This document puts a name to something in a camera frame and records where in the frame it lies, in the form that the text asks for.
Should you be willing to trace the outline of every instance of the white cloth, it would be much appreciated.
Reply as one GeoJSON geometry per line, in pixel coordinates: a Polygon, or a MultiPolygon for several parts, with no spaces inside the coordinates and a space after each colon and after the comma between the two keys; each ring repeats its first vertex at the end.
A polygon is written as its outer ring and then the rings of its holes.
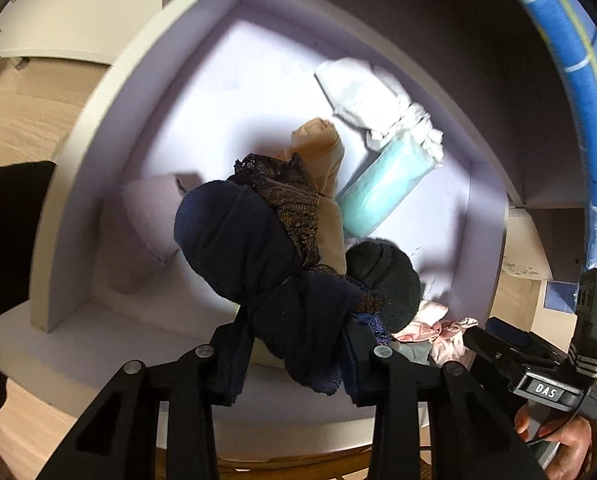
{"type": "Polygon", "coordinates": [[[437,321],[443,319],[447,313],[448,307],[445,305],[436,303],[436,301],[421,300],[413,321],[419,321],[432,326],[437,321]]]}
{"type": "Polygon", "coordinates": [[[411,134],[436,166],[442,165],[443,133],[432,127],[429,113],[412,102],[393,74],[379,66],[372,70],[367,61],[344,57],[321,63],[315,75],[334,114],[368,129],[368,149],[380,153],[395,136],[411,134]]]}

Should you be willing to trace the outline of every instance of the finger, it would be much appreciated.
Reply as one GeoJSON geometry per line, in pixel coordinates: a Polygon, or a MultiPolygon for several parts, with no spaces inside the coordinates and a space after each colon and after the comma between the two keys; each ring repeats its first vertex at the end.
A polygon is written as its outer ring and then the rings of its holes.
{"type": "Polygon", "coordinates": [[[573,420],[546,440],[549,442],[560,442],[568,447],[582,447],[587,452],[592,441],[592,427],[582,416],[575,416],[573,420]]]}
{"type": "Polygon", "coordinates": [[[553,431],[558,430],[559,428],[563,428],[566,425],[566,423],[566,417],[551,420],[539,428],[539,430],[537,431],[537,436],[546,436],[547,434],[550,434],[553,431]]]}
{"type": "Polygon", "coordinates": [[[577,416],[547,440],[563,444],[554,460],[546,468],[547,478],[549,480],[577,478],[592,441],[590,423],[581,416],[577,416]]]}
{"type": "Polygon", "coordinates": [[[530,413],[528,413],[528,405],[524,404],[514,416],[514,428],[516,429],[516,433],[524,434],[527,433],[529,427],[530,413]]]}

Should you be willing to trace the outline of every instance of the folded fabric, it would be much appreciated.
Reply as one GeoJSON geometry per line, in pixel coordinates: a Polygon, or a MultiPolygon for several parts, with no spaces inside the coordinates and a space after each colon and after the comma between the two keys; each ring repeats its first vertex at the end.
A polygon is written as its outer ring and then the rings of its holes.
{"type": "Polygon", "coordinates": [[[117,186],[105,197],[100,251],[116,292],[133,294],[176,254],[172,232],[182,196],[170,174],[117,186]]]}
{"type": "Polygon", "coordinates": [[[443,134],[438,130],[432,134],[430,115],[412,102],[393,74],[379,66],[372,70],[367,61],[345,57],[321,63],[315,75],[334,114],[368,129],[370,150],[381,152],[393,138],[407,133],[440,165],[443,134]]]}
{"type": "Polygon", "coordinates": [[[345,253],[347,274],[385,298],[381,321],[389,333],[398,332],[416,315],[421,282],[407,254],[387,243],[366,240],[345,253]]]}
{"type": "Polygon", "coordinates": [[[405,356],[408,361],[418,363],[419,365],[430,364],[428,361],[428,356],[432,350],[432,343],[429,341],[421,341],[418,343],[401,343],[400,341],[392,341],[389,345],[390,348],[405,356]]]}
{"type": "Polygon", "coordinates": [[[184,197],[174,237],[216,293],[247,308],[252,333],[290,376],[331,395],[345,319],[378,314],[383,299],[319,264],[319,195],[300,156],[248,155],[234,168],[184,197]]]}
{"type": "Polygon", "coordinates": [[[397,135],[339,199],[345,230],[370,235],[437,166],[409,132],[397,135]]]}
{"type": "Polygon", "coordinates": [[[335,126],[323,119],[312,119],[292,133],[292,145],[281,157],[287,161],[298,153],[317,184],[319,224],[317,244],[322,264],[345,274],[345,244],[341,210],[335,201],[336,175],[345,154],[335,126]]]}
{"type": "Polygon", "coordinates": [[[405,91],[400,99],[396,96],[396,78],[391,80],[392,85],[386,85],[367,61],[351,57],[325,61],[315,75],[334,114],[354,126],[387,132],[409,106],[405,91]]]}

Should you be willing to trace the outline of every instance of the black lace fabric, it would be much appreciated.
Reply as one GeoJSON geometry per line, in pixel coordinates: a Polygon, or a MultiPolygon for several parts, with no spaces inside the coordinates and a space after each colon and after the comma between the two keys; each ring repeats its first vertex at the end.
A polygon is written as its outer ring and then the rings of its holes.
{"type": "MultiPolygon", "coordinates": [[[[332,267],[319,263],[317,226],[320,197],[317,184],[298,153],[294,153],[287,162],[250,153],[242,161],[235,162],[234,174],[228,180],[252,187],[274,208],[303,261],[304,270],[338,274],[332,267]]],[[[363,291],[354,312],[381,312],[384,304],[381,295],[373,294],[356,280],[345,278],[363,291]]]]}

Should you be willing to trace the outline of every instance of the wooden floor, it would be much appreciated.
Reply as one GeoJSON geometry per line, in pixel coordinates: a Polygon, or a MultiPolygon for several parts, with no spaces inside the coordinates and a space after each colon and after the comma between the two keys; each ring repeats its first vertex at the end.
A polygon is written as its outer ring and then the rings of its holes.
{"type": "MultiPolygon", "coordinates": [[[[0,166],[53,158],[105,71],[86,62],[32,59],[17,72],[0,60],[0,166]]],[[[536,282],[501,273],[493,314],[524,326],[536,300],[536,282]]],[[[11,381],[7,393],[0,411],[0,457],[13,478],[32,480],[74,419],[11,381]]],[[[365,472],[347,477],[353,478],[365,478],[365,472]]]]}
{"type": "Polygon", "coordinates": [[[0,166],[51,158],[106,69],[32,59],[17,72],[0,59],[0,166]]]}

